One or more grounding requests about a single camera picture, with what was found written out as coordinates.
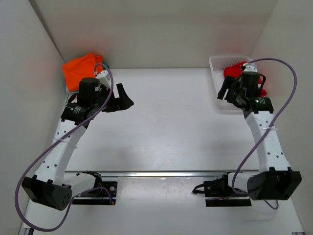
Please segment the red t shirt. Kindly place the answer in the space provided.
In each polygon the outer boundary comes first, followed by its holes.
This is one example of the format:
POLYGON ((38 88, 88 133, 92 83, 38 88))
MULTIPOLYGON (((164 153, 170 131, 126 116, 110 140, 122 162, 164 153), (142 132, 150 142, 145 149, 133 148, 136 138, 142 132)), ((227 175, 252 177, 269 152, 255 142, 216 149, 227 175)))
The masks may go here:
MULTIPOLYGON (((227 76, 231 76, 232 78, 239 78, 240 75, 242 74, 242 71, 241 71, 241 65, 243 63, 246 63, 247 61, 242 61, 242 62, 239 62, 233 66, 230 66, 230 67, 226 67, 224 69, 224 78, 227 77, 227 76)), ((263 89, 263 85, 265 83, 265 80, 266 80, 266 77, 261 75, 260 78, 259 78, 259 82, 258 82, 258 87, 261 88, 261 97, 265 97, 267 95, 267 91, 265 89, 263 89)))

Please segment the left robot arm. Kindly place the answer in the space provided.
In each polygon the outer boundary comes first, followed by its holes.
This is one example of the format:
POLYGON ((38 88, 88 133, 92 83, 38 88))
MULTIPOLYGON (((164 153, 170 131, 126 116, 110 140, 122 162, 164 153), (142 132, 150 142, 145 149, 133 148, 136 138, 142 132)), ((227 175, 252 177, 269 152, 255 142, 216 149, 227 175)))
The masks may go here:
POLYGON ((79 139, 90 124, 90 117, 98 111, 110 113, 134 105, 123 85, 118 83, 116 87, 118 97, 97 78, 80 81, 79 91, 68 99, 61 115, 55 133, 59 144, 45 154, 34 175, 22 181, 22 188, 33 202, 62 211, 73 197, 86 190, 92 195, 101 192, 102 180, 97 172, 83 171, 67 180, 64 175, 79 139))

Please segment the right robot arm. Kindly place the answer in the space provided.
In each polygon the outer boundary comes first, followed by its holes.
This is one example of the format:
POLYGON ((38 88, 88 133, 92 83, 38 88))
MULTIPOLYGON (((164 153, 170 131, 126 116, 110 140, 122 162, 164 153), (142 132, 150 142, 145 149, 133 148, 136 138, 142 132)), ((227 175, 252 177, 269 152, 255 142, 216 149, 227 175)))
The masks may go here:
POLYGON ((265 77, 258 72, 244 71, 238 78, 224 79, 218 99, 225 99, 243 111, 252 132, 255 146, 248 156, 257 152, 258 174, 250 176, 238 168, 221 181, 219 190, 225 196, 247 194, 252 200, 288 200, 302 181, 287 161, 274 126, 276 114, 268 97, 262 97, 265 77))

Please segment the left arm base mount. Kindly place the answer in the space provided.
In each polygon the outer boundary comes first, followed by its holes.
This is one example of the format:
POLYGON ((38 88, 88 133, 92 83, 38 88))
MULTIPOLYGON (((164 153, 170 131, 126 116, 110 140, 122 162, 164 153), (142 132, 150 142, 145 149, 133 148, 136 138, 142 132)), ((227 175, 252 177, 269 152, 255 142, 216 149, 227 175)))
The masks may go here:
POLYGON ((105 181, 93 171, 82 171, 70 183, 74 205, 114 206, 117 196, 117 181, 105 181))

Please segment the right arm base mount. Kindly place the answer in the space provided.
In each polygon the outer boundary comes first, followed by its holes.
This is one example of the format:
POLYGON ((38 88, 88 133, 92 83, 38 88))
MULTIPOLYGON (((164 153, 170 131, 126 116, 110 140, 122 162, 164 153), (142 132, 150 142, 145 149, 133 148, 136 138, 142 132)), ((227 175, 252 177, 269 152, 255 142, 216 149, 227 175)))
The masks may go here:
POLYGON ((248 197, 234 193, 228 185, 228 177, 223 174, 217 179, 204 181, 192 190, 193 195, 203 194, 206 207, 250 207, 251 200, 248 197))

